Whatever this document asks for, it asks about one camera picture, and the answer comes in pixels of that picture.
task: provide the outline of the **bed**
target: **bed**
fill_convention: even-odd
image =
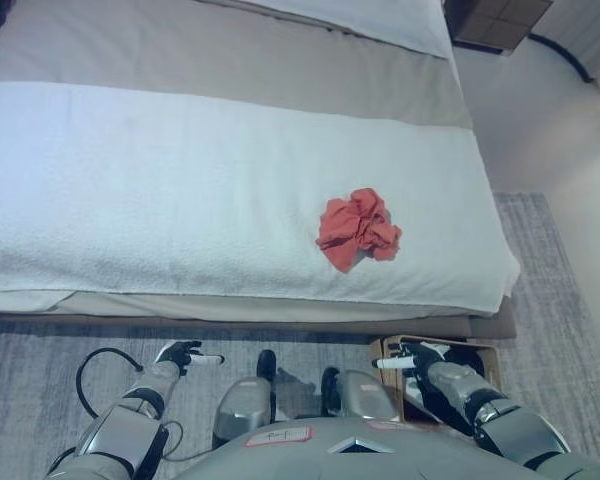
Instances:
[[[519,266],[441,6],[321,3],[17,2],[0,315],[513,336]],[[314,241],[361,187],[404,233],[345,275]]]

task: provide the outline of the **red cloth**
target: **red cloth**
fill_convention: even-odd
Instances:
[[[348,202],[340,198],[327,202],[316,244],[338,270],[347,273],[358,249],[376,260],[392,260],[400,235],[402,230],[389,221],[384,200],[372,188],[362,188]]]

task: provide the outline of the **black cable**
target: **black cable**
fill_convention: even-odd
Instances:
[[[84,368],[87,366],[87,364],[93,357],[95,357],[96,355],[99,355],[101,353],[105,353],[105,352],[115,353],[116,355],[121,356],[127,362],[129,362],[131,365],[133,365],[133,367],[136,369],[136,372],[141,372],[142,370],[144,370],[144,367],[142,365],[140,365],[138,362],[136,362],[131,357],[131,355],[129,355],[117,348],[111,348],[111,347],[98,348],[97,350],[94,350],[89,355],[87,355],[85,357],[85,359],[82,361],[82,363],[80,364],[80,367],[78,367],[78,371],[76,372],[76,392],[78,393],[78,398],[80,399],[80,403],[82,404],[84,409],[87,411],[87,413],[91,416],[91,418],[97,418],[98,414],[95,412],[95,410],[93,408],[91,408],[91,405],[89,405],[89,402],[85,398],[84,392],[82,391],[82,372],[84,371]]]
[[[166,460],[169,455],[171,455],[173,452],[175,452],[178,449],[178,447],[182,443],[182,439],[184,438],[184,427],[182,426],[182,424],[180,422],[178,422],[176,420],[169,420],[168,422],[165,422],[162,424],[163,427],[166,427],[167,425],[175,425],[176,427],[178,427],[180,429],[180,438],[178,438],[178,441],[176,442],[176,444],[173,447],[171,447],[171,449],[169,449],[167,452],[162,454],[163,460]]]
[[[51,473],[60,466],[60,464],[62,463],[62,460],[67,458],[69,455],[71,455],[75,451],[76,451],[76,447],[71,447],[71,448],[68,448],[67,450],[65,450],[64,452],[62,452],[60,455],[58,455],[58,457],[51,464],[51,468],[49,468],[47,475],[51,475]]]
[[[580,63],[580,61],[571,53],[569,50],[564,48],[558,42],[554,42],[553,40],[543,37],[542,35],[538,35],[537,33],[530,33],[528,35],[529,40],[533,40],[534,42],[541,43],[558,53],[562,58],[564,58],[569,64],[578,72],[580,78],[584,83],[593,82],[593,78],[587,72],[587,69]]]
[[[163,424],[163,426],[167,426],[167,425],[175,425],[176,427],[178,427],[178,429],[180,429],[180,437],[178,438],[178,441],[176,442],[176,444],[171,447],[166,453],[162,454],[162,459],[166,462],[188,462],[189,460],[193,460],[194,458],[198,458],[201,457],[202,455],[206,455],[207,453],[211,453],[211,449],[209,450],[204,450],[202,452],[198,452],[198,453],[194,453],[193,455],[189,455],[187,457],[182,457],[182,458],[169,458],[169,455],[171,455],[172,453],[174,453],[178,447],[180,447],[180,444],[182,443],[182,439],[184,438],[184,427],[182,426],[182,424],[180,422],[177,422],[176,420],[169,420],[168,422],[165,422]]]

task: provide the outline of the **gray carpet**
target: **gray carpet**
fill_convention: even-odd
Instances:
[[[491,342],[500,349],[505,391],[550,418],[574,450],[600,458],[600,359],[546,202],[540,195],[498,195],[497,201],[523,264],[515,291],[519,336]],[[368,367],[365,336],[0,322],[0,480],[43,478],[53,457],[89,424],[73,386],[87,353],[114,346],[149,362],[170,338],[203,339],[205,352],[228,359],[191,371],[176,388],[166,417],[186,432],[175,456],[208,448],[215,406],[234,380],[253,374],[263,348],[273,349],[284,369],[277,380],[280,416],[318,412],[326,366]],[[102,410],[134,377],[122,360],[103,355],[85,372],[85,393]],[[156,478],[187,466],[163,462]]]

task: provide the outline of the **label sticker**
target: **label sticker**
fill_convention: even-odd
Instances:
[[[369,420],[367,425],[374,430],[385,430],[385,431],[413,431],[419,430],[416,427],[408,425],[406,423],[390,422],[389,420]]]
[[[306,442],[313,436],[311,427],[292,427],[257,433],[244,444],[247,448],[264,447],[280,443]]]

